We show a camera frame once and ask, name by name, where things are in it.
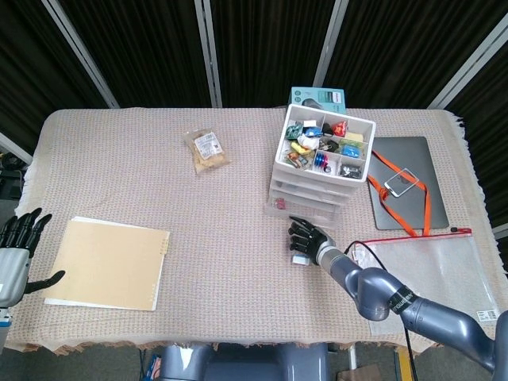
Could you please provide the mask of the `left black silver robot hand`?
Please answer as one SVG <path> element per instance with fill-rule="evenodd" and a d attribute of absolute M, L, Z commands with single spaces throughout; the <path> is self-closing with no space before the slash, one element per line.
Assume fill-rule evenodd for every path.
<path fill-rule="evenodd" d="M 29 281 L 29 269 L 40 236 L 52 215 L 39 217 L 36 208 L 21 217 L 12 216 L 0 227 L 0 309 L 16 306 L 25 294 L 56 285 L 66 274 L 59 270 L 48 279 Z"/>

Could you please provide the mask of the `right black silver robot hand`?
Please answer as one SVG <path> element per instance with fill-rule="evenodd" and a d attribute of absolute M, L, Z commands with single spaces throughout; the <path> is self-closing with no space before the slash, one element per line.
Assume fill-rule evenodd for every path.
<path fill-rule="evenodd" d="M 319 265 L 321 252 L 325 248 L 335 247 L 335 241 L 324 230 L 305 219 L 295 216 L 290 216 L 290 219 L 289 249 L 308 256 L 313 264 Z"/>

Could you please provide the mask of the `white drawer organizer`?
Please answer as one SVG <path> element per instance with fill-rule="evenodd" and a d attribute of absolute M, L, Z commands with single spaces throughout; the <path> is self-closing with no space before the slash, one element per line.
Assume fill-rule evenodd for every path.
<path fill-rule="evenodd" d="M 294 152 L 291 143 L 297 140 L 285 138 L 286 129 L 289 125 L 302 125 L 306 120 L 316 120 L 317 127 L 322 129 L 324 123 L 330 126 L 339 121 L 348 122 L 348 132 L 361 133 L 364 136 L 364 157 L 354 159 L 342 156 L 336 152 L 325 152 L 319 148 L 312 150 L 306 157 L 311 165 L 306 170 L 294 168 L 285 161 L 285 155 Z M 283 125 L 279 145 L 273 165 L 272 179 L 278 191 L 292 194 L 300 198 L 315 199 L 319 202 L 341 205 L 346 203 L 355 191 L 366 183 L 368 169 L 371 161 L 371 149 L 374 142 L 376 123 L 358 117 L 337 114 L 306 106 L 290 105 Z M 344 137 L 323 135 L 320 140 L 334 140 L 339 143 Z M 329 166 L 325 170 L 314 166 L 314 157 L 317 151 L 325 153 L 329 157 Z M 360 166 L 362 177 L 350 179 L 339 175 L 342 164 Z"/>

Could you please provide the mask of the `brown cardboard piece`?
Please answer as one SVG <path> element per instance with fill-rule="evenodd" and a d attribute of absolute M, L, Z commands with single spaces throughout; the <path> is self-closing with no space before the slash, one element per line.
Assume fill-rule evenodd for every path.
<path fill-rule="evenodd" d="M 336 381 L 383 381 L 376 364 L 337 373 Z"/>

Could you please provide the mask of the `teal mouse packaging box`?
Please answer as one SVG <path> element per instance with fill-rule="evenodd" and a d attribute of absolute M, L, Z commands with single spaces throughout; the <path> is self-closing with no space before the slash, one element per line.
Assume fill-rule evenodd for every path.
<path fill-rule="evenodd" d="M 346 114 L 345 95 L 342 89 L 292 87 L 288 103 L 337 114 Z"/>

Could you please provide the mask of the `colourful candy packets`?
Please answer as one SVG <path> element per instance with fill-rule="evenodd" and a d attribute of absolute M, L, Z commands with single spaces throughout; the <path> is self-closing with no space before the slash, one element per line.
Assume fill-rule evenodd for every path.
<path fill-rule="evenodd" d="M 306 170 L 311 162 L 306 156 L 300 155 L 297 152 L 289 152 L 285 155 L 285 161 L 291 164 L 294 168 Z"/>

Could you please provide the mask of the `beige woven tablecloth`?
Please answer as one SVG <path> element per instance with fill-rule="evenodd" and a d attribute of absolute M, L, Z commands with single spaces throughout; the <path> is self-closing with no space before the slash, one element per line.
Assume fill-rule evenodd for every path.
<path fill-rule="evenodd" d="M 353 301 L 291 262 L 289 221 L 265 213 L 284 108 L 59 110 L 40 132 L 17 214 L 52 215 L 30 275 L 52 275 L 76 216 L 169 232 L 152 312 L 51 306 L 11 313 L 6 346 L 66 354 L 85 344 L 271 344 L 372 339 Z M 197 175 L 184 135 L 212 129 L 230 164 Z"/>

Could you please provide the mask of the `blue card in green pack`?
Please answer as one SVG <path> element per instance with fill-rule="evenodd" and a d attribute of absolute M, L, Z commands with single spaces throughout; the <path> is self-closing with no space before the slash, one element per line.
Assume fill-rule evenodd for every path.
<path fill-rule="evenodd" d="M 363 142 L 341 139 L 338 143 L 337 152 L 342 156 L 347 156 L 354 159 L 362 159 L 364 157 L 364 146 Z"/>

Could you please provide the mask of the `clear badge holder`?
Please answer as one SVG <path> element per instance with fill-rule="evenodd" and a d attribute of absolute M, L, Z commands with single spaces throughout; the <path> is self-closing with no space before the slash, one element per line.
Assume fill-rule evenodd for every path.
<path fill-rule="evenodd" d="M 395 175 L 390 177 L 385 183 L 384 187 L 395 198 L 402 197 L 411 188 L 415 187 L 419 182 L 419 178 L 408 168 L 403 168 Z"/>

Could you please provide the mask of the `clear zip pouch red zipper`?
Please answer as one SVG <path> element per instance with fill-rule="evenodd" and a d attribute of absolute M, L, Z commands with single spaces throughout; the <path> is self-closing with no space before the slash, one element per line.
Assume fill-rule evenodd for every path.
<path fill-rule="evenodd" d="M 462 311 L 493 327 L 500 311 L 470 229 L 427 237 L 354 244 L 349 256 L 362 268 L 385 267 L 415 294 Z"/>

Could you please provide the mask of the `grey laptop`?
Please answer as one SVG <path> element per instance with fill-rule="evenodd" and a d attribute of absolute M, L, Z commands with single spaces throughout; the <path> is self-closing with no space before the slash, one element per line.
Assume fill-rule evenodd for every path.
<path fill-rule="evenodd" d="M 380 202 L 379 192 L 370 186 L 375 225 L 380 230 L 401 229 L 402 226 L 386 211 L 390 207 L 410 227 L 422 231 L 425 223 L 425 196 L 430 197 L 431 227 L 448 227 L 448 217 L 441 197 L 428 142 L 424 137 L 376 137 L 368 174 L 381 187 L 398 171 L 408 168 L 418 178 L 418 184 L 400 198 L 387 191 L 387 199 Z"/>

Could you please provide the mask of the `clear snack bag with label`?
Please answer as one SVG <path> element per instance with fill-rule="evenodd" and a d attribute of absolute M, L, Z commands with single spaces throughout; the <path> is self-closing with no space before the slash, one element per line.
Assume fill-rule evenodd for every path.
<path fill-rule="evenodd" d="M 231 163 L 212 129 L 187 132 L 184 135 L 184 140 L 193 156 L 194 169 L 197 175 Z"/>

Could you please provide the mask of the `grey robot torso base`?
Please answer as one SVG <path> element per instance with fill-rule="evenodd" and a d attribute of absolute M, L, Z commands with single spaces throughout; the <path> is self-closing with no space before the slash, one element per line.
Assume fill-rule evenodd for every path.
<path fill-rule="evenodd" d="M 330 381 L 328 345 L 167 346 L 156 381 Z"/>

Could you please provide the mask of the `blue printed package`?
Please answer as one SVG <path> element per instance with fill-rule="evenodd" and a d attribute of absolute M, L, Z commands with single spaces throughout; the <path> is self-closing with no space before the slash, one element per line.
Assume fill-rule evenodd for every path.
<path fill-rule="evenodd" d="M 160 377 L 161 356 L 154 354 L 145 370 L 143 381 L 156 381 Z"/>

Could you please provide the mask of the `grey aluminium frame post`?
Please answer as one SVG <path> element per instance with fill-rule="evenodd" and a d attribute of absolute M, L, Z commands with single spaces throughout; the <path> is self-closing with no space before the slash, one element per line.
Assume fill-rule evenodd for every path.
<path fill-rule="evenodd" d="M 347 12 L 349 0 L 335 0 L 330 15 L 328 28 L 323 41 L 321 54 L 314 74 L 313 86 L 321 87 L 329 70 L 341 26 Z"/>
<path fill-rule="evenodd" d="M 213 108 L 222 108 L 221 84 L 210 0 L 194 0 L 205 72 Z"/>
<path fill-rule="evenodd" d="M 444 110 L 507 42 L 508 12 L 464 61 L 427 108 Z"/>
<path fill-rule="evenodd" d="M 7 152 L 13 153 L 18 159 L 22 160 L 27 165 L 33 162 L 33 156 L 26 150 L 21 148 L 13 140 L 8 138 L 4 133 L 0 132 L 0 147 L 4 148 Z"/>
<path fill-rule="evenodd" d="M 100 71 L 94 58 L 84 44 L 78 31 L 61 6 L 59 0 L 40 0 L 42 6 L 46 9 L 49 17 L 53 20 L 56 28 L 60 31 L 63 38 L 73 51 L 75 57 L 89 76 L 91 82 L 101 95 L 103 101 L 110 109 L 119 109 L 120 104 L 115 98 L 106 79 Z"/>

